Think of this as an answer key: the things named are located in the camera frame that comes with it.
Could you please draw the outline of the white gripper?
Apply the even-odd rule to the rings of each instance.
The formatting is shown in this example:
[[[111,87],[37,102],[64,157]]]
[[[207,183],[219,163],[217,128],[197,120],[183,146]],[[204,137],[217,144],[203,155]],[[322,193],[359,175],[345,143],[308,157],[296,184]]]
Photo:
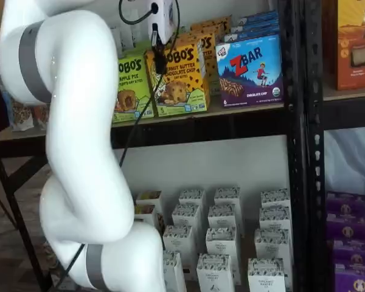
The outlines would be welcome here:
[[[173,1],[148,1],[151,15],[147,18],[148,33],[151,36],[151,49],[154,53],[156,73],[164,72],[166,66],[165,47],[175,28]]]

